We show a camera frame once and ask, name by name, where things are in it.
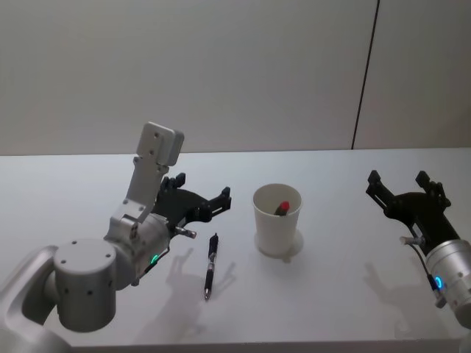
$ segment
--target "blue led light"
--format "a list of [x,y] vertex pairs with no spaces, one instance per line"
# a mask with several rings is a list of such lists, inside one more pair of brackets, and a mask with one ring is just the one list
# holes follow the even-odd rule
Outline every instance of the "blue led light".
[[443,288],[443,282],[442,282],[442,279],[438,276],[435,276],[435,282],[436,282],[436,286],[439,288],[439,289],[442,289]]

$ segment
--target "red object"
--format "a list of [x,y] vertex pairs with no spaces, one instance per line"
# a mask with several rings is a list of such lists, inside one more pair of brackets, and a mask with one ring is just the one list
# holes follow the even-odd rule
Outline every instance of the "red object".
[[289,202],[283,201],[275,211],[275,215],[286,215],[289,211]]

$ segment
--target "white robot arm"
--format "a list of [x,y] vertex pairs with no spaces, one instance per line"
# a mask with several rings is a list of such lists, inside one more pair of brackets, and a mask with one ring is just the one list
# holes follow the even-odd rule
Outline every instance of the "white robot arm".
[[177,162],[183,139],[181,132],[146,124],[126,198],[111,217],[105,238],[48,246],[15,269],[0,291],[2,352],[71,351],[42,326],[54,306],[68,329],[104,327],[115,315],[117,290],[138,285],[169,251],[175,235],[196,237],[184,228],[187,223],[209,222],[230,209],[229,188],[208,201],[180,190],[185,174],[163,178]]

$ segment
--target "black pen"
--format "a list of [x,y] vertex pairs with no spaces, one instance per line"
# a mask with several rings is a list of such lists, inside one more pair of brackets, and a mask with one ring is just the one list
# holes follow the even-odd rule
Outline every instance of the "black pen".
[[211,289],[213,288],[213,277],[214,277],[214,262],[216,261],[216,254],[218,252],[218,233],[213,235],[209,240],[209,252],[208,252],[208,270],[206,271],[206,282],[205,282],[205,300],[208,300],[211,296]]

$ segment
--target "pen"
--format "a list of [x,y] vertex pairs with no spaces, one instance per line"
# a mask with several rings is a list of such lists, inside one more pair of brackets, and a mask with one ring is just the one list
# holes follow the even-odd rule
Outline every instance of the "pen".
[[289,211],[289,202],[283,201],[278,206],[277,210],[275,211],[275,215],[287,215]]
[[214,262],[216,261],[216,254],[218,251],[219,237],[218,233],[213,235],[209,240],[209,252],[208,252],[208,270],[206,271],[206,282],[205,282],[205,300],[208,300],[211,296],[211,289],[213,288],[213,277],[214,277]]

